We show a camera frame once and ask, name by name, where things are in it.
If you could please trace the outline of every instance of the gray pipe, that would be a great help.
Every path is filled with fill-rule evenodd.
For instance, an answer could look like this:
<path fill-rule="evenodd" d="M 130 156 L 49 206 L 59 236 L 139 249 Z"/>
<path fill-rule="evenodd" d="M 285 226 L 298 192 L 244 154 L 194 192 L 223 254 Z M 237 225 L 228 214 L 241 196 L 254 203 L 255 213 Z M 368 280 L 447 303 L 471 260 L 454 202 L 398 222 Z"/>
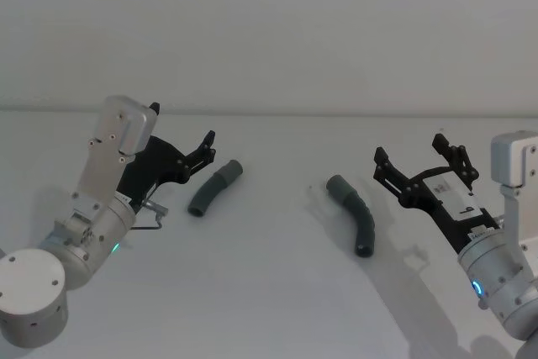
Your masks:
<path fill-rule="evenodd" d="M 370 209 L 358 192 L 342 176 L 336 175 L 327 182 L 329 195 L 347 210 L 357 225 L 355 253 L 363 258 L 372 256 L 376 235 Z"/>
<path fill-rule="evenodd" d="M 188 205 L 187 211 L 201 218 L 205 215 L 209 205 L 219 193 L 226 189 L 238 176 L 243 173 L 243 167 L 237 160 L 230 160 L 228 164 L 219 168 L 196 192 Z"/>

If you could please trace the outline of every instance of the white wall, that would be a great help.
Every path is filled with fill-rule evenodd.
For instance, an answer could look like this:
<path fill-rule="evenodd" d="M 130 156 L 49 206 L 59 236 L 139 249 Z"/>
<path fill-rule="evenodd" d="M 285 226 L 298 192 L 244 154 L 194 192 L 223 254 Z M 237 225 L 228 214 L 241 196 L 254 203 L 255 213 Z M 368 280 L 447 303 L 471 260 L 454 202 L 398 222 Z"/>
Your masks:
<path fill-rule="evenodd" d="M 0 104 L 536 114 L 538 0 L 0 0 Z"/>

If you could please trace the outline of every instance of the white table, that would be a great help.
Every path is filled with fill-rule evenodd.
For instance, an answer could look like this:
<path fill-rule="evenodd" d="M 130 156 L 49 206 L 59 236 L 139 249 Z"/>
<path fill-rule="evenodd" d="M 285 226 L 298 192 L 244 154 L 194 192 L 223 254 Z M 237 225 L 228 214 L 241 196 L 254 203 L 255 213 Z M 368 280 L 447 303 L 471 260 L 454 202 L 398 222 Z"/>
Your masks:
<path fill-rule="evenodd" d="M 94 114 L 0 114 L 0 247 L 36 245 L 52 228 L 87 157 Z M 329 119 L 161 116 L 155 135 L 184 152 L 217 132 L 215 163 L 188 184 L 166 184 L 161 231 L 133 231 L 84 288 L 48 346 L 0 341 L 2 359 L 410 358 L 509 359 L 509 338 L 477 298 L 430 218 L 402 209 L 372 180 L 374 151 L 414 175 L 445 165 L 434 134 L 467 146 L 493 215 L 489 142 L 536 129 L 521 119 Z M 202 219 L 185 208 L 229 159 L 245 174 Z M 377 221 L 376 253 L 353 255 L 355 226 L 326 197 L 340 173 Z M 151 212 L 139 215 L 150 224 Z"/>

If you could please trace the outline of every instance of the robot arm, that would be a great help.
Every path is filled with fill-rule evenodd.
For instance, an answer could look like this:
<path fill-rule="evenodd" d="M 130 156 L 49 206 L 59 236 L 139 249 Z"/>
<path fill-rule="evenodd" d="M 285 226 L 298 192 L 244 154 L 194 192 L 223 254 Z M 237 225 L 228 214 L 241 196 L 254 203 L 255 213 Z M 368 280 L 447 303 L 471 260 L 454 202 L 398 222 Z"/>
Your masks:
<path fill-rule="evenodd" d="M 156 103 L 107 98 L 76 191 L 54 230 L 39 249 L 0 259 L 0 328 L 12 344 L 33 348 L 54 340 L 67 322 L 66 291 L 89 282 L 142 207 L 166 214 L 149 200 L 157 187 L 183 184 L 213 162 L 213 131 L 185 156 L 151 136 L 158 113 Z"/>
<path fill-rule="evenodd" d="M 527 341 L 538 329 L 538 291 L 531 276 L 532 268 L 521 253 L 517 228 L 521 220 L 531 220 L 531 215 L 524 216 L 521 212 L 524 206 L 531 209 L 536 199 L 529 196 L 523 202 L 521 197 L 526 194 L 522 189 L 524 174 L 533 177 L 535 172 L 528 165 L 520 168 L 519 164 L 522 156 L 534 155 L 533 144 L 538 138 L 527 133 L 516 135 L 525 139 L 526 146 L 518 144 L 515 152 L 509 146 L 512 136 L 498 137 L 492 146 L 493 179 L 506 184 L 502 189 L 507 198 L 504 229 L 499 228 L 472 193 L 472 182 L 478 178 L 478 172 L 472 167 L 465 147 L 449 146 L 443 135 L 435 137 L 433 146 L 449 162 L 448 167 L 426 170 L 408 179 L 393 167 L 387 153 L 378 148 L 374 178 L 403 207 L 421 209 L 431 216 L 458 254 L 458 261 L 480 298 L 480 307 L 490 308 L 511 336 Z M 534 247 L 532 240 L 531 237 L 526 242 Z"/>

